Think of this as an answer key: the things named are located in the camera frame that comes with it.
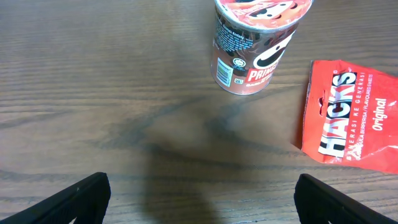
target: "candy packet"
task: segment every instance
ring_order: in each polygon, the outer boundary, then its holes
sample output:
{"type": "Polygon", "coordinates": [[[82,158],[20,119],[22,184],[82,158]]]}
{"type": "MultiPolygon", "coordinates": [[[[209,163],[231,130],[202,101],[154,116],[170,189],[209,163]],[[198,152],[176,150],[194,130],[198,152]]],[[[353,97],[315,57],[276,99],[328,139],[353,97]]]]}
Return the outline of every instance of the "candy packet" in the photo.
{"type": "Polygon", "coordinates": [[[302,151],[326,164],[398,174],[398,78],[342,60],[316,60],[302,151]]]}

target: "wooden table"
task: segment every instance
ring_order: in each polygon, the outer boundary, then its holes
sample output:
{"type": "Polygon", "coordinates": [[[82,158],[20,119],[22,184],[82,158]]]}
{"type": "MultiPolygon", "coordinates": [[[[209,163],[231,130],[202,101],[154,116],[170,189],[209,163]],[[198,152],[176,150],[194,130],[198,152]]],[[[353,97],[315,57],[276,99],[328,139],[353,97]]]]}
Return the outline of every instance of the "wooden table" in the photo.
{"type": "Polygon", "coordinates": [[[94,172],[105,223],[299,223],[309,173],[398,220],[398,176],[324,166],[292,142],[310,61],[398,75],[396,0],[317,0],[271,84],[210,75],[212,0],[0,2],[0,218],[94,172]]]}

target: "cup lid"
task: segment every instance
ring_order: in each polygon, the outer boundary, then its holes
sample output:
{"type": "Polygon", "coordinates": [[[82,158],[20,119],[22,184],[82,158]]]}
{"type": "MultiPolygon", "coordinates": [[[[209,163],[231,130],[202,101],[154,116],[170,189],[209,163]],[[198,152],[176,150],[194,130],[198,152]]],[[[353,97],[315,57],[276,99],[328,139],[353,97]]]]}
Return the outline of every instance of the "cup lid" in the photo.
{"type": "Polygon", "coordinates": [[[312,0],[215,0],[217,8],[235,23],[261,31],[283,29],[307,13],[312,0]]]}

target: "black object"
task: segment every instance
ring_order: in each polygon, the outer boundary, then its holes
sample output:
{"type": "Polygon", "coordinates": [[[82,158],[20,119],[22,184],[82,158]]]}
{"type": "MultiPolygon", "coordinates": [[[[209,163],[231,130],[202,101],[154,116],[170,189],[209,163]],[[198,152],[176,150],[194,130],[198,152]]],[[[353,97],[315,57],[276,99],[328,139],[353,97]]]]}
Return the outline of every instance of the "black object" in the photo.
{"type": "Polygon", "coordinates": [[[0,224],[102,223],[110,197],[108,177],[97,172],[0,224]]]}
{"type": "Polygon", "coordinates": [[[308,174],[300,176],[294,201],[302,224],[398,224],[308,174]]]}

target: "cartoon face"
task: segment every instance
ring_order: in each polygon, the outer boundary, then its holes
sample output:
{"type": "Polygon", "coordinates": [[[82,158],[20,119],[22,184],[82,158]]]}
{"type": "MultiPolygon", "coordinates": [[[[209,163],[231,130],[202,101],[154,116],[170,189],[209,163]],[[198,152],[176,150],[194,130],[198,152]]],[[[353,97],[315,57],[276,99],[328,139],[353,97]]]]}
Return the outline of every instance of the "cartoon face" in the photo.
{"type": "Polygon", "coordinates": [[[312,0],[217,0],[234,20],[257,29],[287,27],[310,9],[312,0]]]}
{"type": "Polygon", "coordinates": [[[277,63],[277,61],[279,61],[284,54],[286,46],[292,39],[293,34],[294,32],[286,37],[283,41],[258,55],[253,62],[254,67],[256,69],[267,69],[277,63]]]}

